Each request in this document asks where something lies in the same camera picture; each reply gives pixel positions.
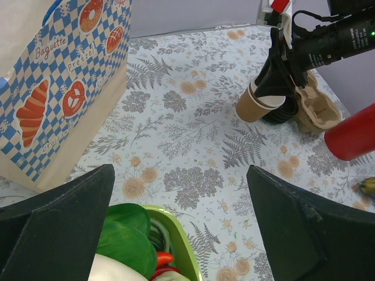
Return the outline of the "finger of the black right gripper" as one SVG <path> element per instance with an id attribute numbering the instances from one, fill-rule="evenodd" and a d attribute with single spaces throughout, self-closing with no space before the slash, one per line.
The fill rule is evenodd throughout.
<path id="1" fill-rule="evenodd" d="M 295 95 L 295 84 L 290 77 L 290 71 L 282 59 L 284 40 L 280 39 L 281 30 L 271 28 L 271 47 L 263 68 L 255 79 L 257 89 L 254 94 L 257 98 L 268 96 Z"/>

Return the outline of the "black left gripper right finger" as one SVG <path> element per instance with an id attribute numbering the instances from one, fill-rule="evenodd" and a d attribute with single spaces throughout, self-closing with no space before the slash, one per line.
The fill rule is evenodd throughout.
<path id="1" fill-rule="evenodd" d="M 374 214 L 251 165 L 247 182 L 275 280 L 374 280 Z"/>

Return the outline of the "brown paper coffee cup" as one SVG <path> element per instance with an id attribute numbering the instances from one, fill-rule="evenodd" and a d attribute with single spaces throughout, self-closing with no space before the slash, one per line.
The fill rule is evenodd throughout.
<path id="1" fill-rule="evenodd" d="M 286 96 L 257 98 L 256 89 L 255 79 L 253 79 L 235 106 L 237 116 L 247 123 L 258 121 L 269 112 L 278 109 L 286 100 Z"/>

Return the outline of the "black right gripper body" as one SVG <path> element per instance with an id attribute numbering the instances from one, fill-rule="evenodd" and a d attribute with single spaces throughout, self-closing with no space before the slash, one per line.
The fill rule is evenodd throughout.
<path id="1" fill-rule="evenodd" d="M 289 65 L 298 87 L 307 84 L 307 71 L 374 49 L 374 1 L 328 1 L 328 7 L 330 16 L 305 10 L 292 16 Z M 329 24 L 308 31 L 295 23 L 299 14 Z"/>

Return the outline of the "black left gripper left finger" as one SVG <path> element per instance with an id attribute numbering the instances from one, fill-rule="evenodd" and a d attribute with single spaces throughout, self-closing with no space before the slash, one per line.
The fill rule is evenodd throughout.
<path id="1" fill-rule="evenodd" d="M 1 280 L 87 280 L 115 180 L 111 164 L 1 208 Z"/>

